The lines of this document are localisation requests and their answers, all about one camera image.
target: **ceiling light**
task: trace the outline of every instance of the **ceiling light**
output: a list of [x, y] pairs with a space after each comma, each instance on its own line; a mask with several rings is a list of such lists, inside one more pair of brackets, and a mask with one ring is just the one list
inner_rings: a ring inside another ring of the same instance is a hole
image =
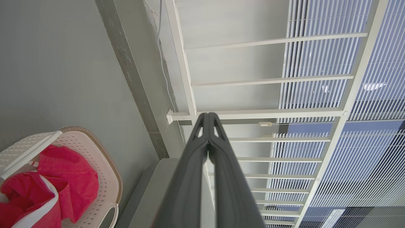
[[386, 83], [383, 82], [377, 82], [377, 83], [365, 83], [363, 86], [363, 89], [365, 89], [366, 91], [373, 91], [376, 89], [379, 89], [383, 86], [386, 86]]
[[323, 92], [330, 92], [329, 86], [328, 85], [322, 86], [322, 91]]
[[332, 228], [337, 222], [337, 220], [340, 218], [340, 216], [342, 216], [343, 212], [345, 212], [345, 209], [332, 210], [332, 212], [329, 214], [328, 218], [325, 220], [321, 228]]

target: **laundry basket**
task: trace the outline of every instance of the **laundry basket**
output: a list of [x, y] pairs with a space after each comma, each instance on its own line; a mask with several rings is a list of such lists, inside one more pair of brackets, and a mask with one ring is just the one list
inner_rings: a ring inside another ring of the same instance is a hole
[[98, 175], [98, 194], [80, 220], [72, 224], [62, 221], [62, 228], [98, 228], [107, 213], [114, 208], [114, 227], [118, 218], [118, 203], [122, 196], [122, 180], [117, 167], [104, 146], [92, 132], [83, 127], [65, 127], [55, 132], [28, 136], [0, 152], [0, 178], [6, 179], [50, 144], [66, 146], [81, 154]]

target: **red towel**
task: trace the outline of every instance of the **red towel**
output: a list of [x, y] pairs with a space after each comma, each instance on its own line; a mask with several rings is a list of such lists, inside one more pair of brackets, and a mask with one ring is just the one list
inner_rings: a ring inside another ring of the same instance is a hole
[[[61, 227], [59, 201], [51, 206], [45, 205], [55, 197], [55, 194], [50, 191], [38, 173], [26, 172], [11, 176], [0, 190], [10, 200], [9, 203], [0, 203], [1, 228], [10, 228], [23, 218], [28, 218], [26, 216], [29, 214], [34, 215], [35, 222], [26, 219], [24, 225], [20, 224], [20, 227], [27, 227], [27, 224], [34, 228]], [[35, 215], [38, 210], [45, 211], [46, 214], [38, 218]]]
[[39, 155], [38, 173], [59, 192], [62, 220], [76, 223], [96, 199], [98, 177], [86, 159], [63, 146], [48, 146]]
[[1, 186], [1, 192], [10, 200], [0, 204], [1, 228], [11, 227], [54, 198], [39, 174], [56, 188], [59, 200], [55, 205], [58, 207], [53, 207], [33, 226], [35, 228], [61, 227], [65, 218], [76, 223], [97, 197], [97, 173], [86, 159], [65, 146], [50, 145], [40, 154], [38, 173], [16, 174]]

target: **gray wall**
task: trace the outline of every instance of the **gray wall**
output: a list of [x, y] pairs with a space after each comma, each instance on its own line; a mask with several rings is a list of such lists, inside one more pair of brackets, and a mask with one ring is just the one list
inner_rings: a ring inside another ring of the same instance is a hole
[[158, 157], [92, 0], [0, 2], [0, 151], [78, 125], [111, 153], [125, 206]]
[[201, 228], [215, 228], [216, 215], [214, 205], [211, 200], [210, 186], [208, 178], [204, 175], [201, 179]]

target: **white cable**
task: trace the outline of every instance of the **white cable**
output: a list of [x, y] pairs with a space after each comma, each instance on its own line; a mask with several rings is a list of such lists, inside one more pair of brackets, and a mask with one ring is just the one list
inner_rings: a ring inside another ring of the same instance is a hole
[[[173, 104], [173, 101], [172, 101], [172, 96], [170, 96], [170, 92], [169, 92], [169, 82], [167, 81], [166, 73], [164, 72], [164, 69], [163, 69], [163, 56], [162, 56], [162, 51], [160, 50], [160, 42], [159, 42], [159, 40], [160, 40], [160, 39], [159, 39], [159, 36], [160, 36], [160, 25], [161, 25], [161, 24], [162, 24], [162, 0], [160, 0], [159, 29], [158, 29], [158, 39], [156, 40], [156, 42], [158, 43], [158, 49], [159, 49], [159, 54], [160, 54], [160, 66], [162, 67], [162, 72], [163, 72], [164, 80], [166, 81], [167, 94], [169, 95], [170, 103], [171, 103], [172, 106], [173, 106], [173, 111], [176, 112], [175, 105]], [[183, 134], [181, 133], [180, 124], [179, 124], [178, 121], [177, 121], [177, 125], [179, 126], [179, 131], [180, 131], [181, 139], [182, 139], [183, 142], [184, 142], [184, 137], [183, 137]]]

